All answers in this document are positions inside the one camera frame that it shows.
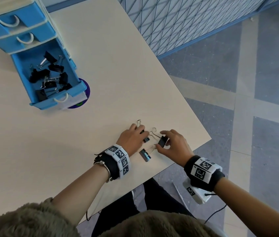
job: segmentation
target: drawer handle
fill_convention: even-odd
[[[14,18],[16,19],[16,22],[14,24],[5,23],[2,20],[0,20],[0,24],[6,27],[16,27],[17,25],[19,25],[20,19],[16,15],[14,15]]]
[[[34,35],[30,32],[30,41],[22,41],[19,37],[17,37],[17,41],[23,44],[31,44],[34,41]]]
[[[63,102],[65,102],[67,99],[68,99],[68,93],[66,93],[66,97],[65,97],[65,99],[63,99],[63,100],[58,100],[58,99],[56,99],[56,98],[54,98],[53,100],[55,100],[55,101],[58,102],[58,103],[63,103]]]

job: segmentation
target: bangle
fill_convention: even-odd
[[[105,168],[107,169],[108,174],[109,174],[109,177],[108,177],[106,183],[109,183],[110,178],[111,178],[111,173],[110,173],[109,168],[105,165],[104,161],[101,160],[101,161],[99,161],[99,162],[95,162],[93,165],[95,165],[95,164],[101,165],[101,166],[103,166],[103,167],[105,167]]]

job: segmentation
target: right hand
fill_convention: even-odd
[[[166,146],[170,145],[170,148],[165,149],[157,144],[157,151],[160,154],[167,156],[178,165],[184,167],[188,160],[194,156],[187,140],[175,130],[161,131],[160,133],[169,138]]]

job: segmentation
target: leg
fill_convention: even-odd
[[[104,231],[111,229],[123,220],[138,213],[139,211],[134,204],[133,195],[129,192],[101,211],[91,237],[101,235]]]
[[[161,187],[153,178],[144,183],[145,203],[148,210],[179,213],[194,217],[181,203]]]

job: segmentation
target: open drawer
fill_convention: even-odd
[[[56,59],[59,59],[59,56],[63,56],[63,59],[60,60],[58,64],[61,62],[60,65],[64,66],[64,72],[67,73],[68,83],[72,86],[72,88],[69,90],[63,90],[59,93],[51,92],[51,94],[48,96],[48,99],[39,102],[35,90],[41,89],[41,85],[44,80],[42,79],[36,83],[30,83],[29,79],[31,76],[32,67],[37,68],[37,66],[40,65],[44,59],[43,55],[45,54],[45,51],[48,51]],[[64,52],[64,49],[59,46],[56,39],[31,49],[12,54],[11,58],[30,98],[30,105],[35,106],[41,110],[55,106],[59,103],[59,101],[66,101],[68,95],[74,97],[87,89],[83,81],[78,79],[78,76],[73,70],[70,61]],[[49,63],[44,65],[42,70],[48,68],[48,65]],[[54,71],[51,71],[50,73],[50,77],[56,77],[59,75],[60,74],[58,72]]]

